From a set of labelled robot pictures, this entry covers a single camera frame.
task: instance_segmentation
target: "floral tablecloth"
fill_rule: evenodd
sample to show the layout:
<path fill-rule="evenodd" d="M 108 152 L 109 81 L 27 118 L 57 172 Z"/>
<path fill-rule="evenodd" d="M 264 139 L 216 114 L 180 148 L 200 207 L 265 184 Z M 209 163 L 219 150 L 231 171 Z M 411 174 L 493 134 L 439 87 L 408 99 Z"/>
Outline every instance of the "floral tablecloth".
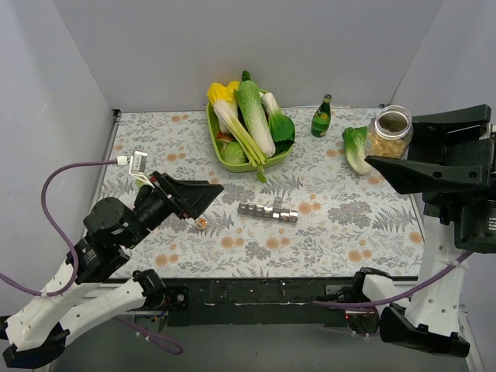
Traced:
<path fill-rule="evenodd" d="M 285 113 L 296 126 L 296 144 L 280 165 L 231 173 L 217 160 L 205 112 L 124 113 L 111 157 L 149 154 L 147 168 L 174 178 L 208 180 L 225 190 L 204 214 L 205 230 L 170 216 L 132 252 L 115 277 L 155 269 L 161 277 L 352 276 L 362 266 L 391 275 L 418 275 L 422 234 L 412 202 L 373 171 L 355 174 L 346 162 L 341 132 L 365 126 L 375 108 L 336 108 L 324 137 L 310 135 L 314 108 Z M 100 198 L 133 205 L 138 187 L 124 167 L 108 167 Z M 299 211 L 296 225 L 239 215 L 239 202 L 272 205 L 275 196 Z"/>

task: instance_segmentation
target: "jar of food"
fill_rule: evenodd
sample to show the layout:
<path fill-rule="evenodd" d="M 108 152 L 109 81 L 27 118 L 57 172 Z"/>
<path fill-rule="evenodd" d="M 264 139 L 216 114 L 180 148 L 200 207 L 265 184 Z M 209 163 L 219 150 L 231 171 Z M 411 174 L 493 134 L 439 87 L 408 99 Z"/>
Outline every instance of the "jar of food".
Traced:
<path fill-rule="evenodd" d="M 412 137 L 412 114 L 404 107 L 388 106 L 369 124 L 366 155 L 401 159 Z"/>

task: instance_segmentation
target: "bottle neck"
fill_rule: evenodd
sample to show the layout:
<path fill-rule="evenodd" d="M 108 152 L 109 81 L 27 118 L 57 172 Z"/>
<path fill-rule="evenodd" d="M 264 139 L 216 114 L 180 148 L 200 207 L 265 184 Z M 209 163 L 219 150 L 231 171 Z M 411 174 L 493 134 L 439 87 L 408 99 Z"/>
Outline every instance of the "bottle neck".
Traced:
<path fill-rule="evenodd" d="M 374 128 L 386 140 L 399 140 L 412 130 L 412 114 L 404 107 L 388 106 L 376 116 Z"/>

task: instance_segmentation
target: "table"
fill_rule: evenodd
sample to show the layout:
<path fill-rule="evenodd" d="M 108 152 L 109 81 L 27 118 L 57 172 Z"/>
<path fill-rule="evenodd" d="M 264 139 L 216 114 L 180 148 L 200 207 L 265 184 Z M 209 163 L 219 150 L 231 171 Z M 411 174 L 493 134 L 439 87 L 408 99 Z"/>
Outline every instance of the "table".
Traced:
<path fill-rule="evenodd" d="M 365 126 L 378 108 L 335 108 L 324 137 L 310 135 L 315 108 L 289 108 L 296 127 L 292 153 L 255 173 L 231 173 L 217 160 L 205 112 L 123 113 L 111 157 L 142 150 L 148 170 L 177 179 L 208 180 L 225 190 L 204 214 L 205 230 L 169 217 L 131 252 L 113 277 L 153 268 L 161 277 L 349 277 L 362 266 L 416 276 L 423 238 L 408 195 L 397 194 L 373 170 L 356 174 L 346 162 L 341 133 Z M 99 197 L 132 206 L 138 186 L 124 167 L 108 167 Z M 297 209 L 296 225 L 237 213 L 239 202 Z"/>

